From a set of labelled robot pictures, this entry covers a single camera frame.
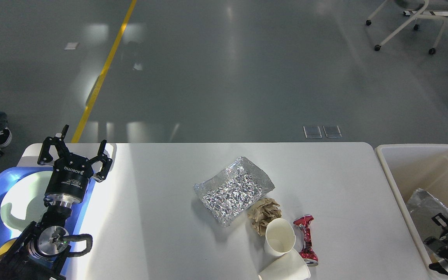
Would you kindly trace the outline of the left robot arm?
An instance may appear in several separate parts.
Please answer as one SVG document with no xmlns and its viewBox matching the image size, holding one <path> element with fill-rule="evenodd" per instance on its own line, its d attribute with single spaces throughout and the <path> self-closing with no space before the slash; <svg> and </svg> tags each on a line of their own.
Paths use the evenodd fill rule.
<svg viewBox="0 0 448 280">
<path fill-rule="evenodd" d="M 103 182 L 113 160 L 105 153 L 102 140 L 98 153 L 87 158 L 69 151 L 65 137 L 69 126 L 43 140 L 37 164 L 53 168 L 45 190 L 42 218 L 30 222 L 0 255 L 0 280 L 64 280 L 61 273 L 67 259 L 89 253 L 90 234 L 70 234 L 65 225 L 73 206 L 83 202 L 89 182 Z"/>
</svg>

